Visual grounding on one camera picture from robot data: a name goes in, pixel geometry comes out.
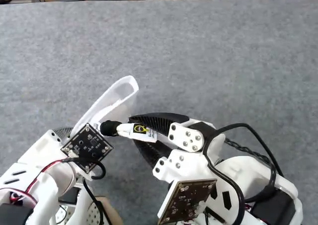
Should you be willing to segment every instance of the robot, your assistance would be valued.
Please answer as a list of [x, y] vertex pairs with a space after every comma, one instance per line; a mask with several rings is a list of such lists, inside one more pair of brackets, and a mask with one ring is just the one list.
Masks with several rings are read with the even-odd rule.
[[[86, 181], [105, 176], [107, 137], [127, 137], [169, 186], [158, 225], [300, 225], [302, 203], [268, 146], [248, 124], [216, 128], [174, 113], [131, 116], [139, 87], [115, 82], [73, 128], [48, 130], [0, 177], [0, 225], [115, 225]], [[244, 127], [268, 156], [225, 132]], [[247, 156], [222, 160], [228, 144]], [[101, 173], [96, 175], [95, 167]]]

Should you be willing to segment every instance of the white plastic housing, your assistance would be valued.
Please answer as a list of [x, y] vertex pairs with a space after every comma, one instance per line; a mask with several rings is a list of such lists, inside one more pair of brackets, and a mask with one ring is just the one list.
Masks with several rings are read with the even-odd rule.
[[86, 123], [90, 123], [98, 129], [98, 125], [106, 120], [127, 122], [131, 116], [138, 90], [137, 81], [132, 76], [126, 76], [116, 81], [76, 123], [71, 137]]

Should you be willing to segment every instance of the gray carpet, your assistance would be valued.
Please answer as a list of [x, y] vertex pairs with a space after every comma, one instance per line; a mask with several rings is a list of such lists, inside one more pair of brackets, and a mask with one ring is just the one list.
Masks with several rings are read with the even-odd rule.
[[[303, 225], [316, 224], [317, 0], [7, 5], [0, 36], [1, 173], [48, 129], [73, 126], [115, 80], [133, 75], [136, 113], [255, 127], [299, 189]], [[227, 136], [262, 152], [243, 129]], [[167, 184], [131, 141], [111, 141], [97, 193], [126, 224], [155, 224]]]

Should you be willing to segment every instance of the black connector plug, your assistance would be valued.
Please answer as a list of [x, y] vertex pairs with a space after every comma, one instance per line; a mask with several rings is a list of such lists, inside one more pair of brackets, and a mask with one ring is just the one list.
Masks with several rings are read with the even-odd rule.
[[268, 199], [256, 202], [250, 211], [269, 225], [289, 225], [295, 212], [293, 199], [279, 189]]
[[103, 136], [115, 137], [118, 136], [117, 127], [122, 124], [117, 121], [105, 121], [100, 124], [100, 132]]

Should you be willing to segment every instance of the white bracket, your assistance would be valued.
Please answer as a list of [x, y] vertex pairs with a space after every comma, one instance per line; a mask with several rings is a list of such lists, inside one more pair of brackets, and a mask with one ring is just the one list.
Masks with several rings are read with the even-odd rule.
[[168, 139], [171, 143], [188, 152], [197, 152], [204, 144], [201, 132], [184, 127], [176, 122], [170, 125]]

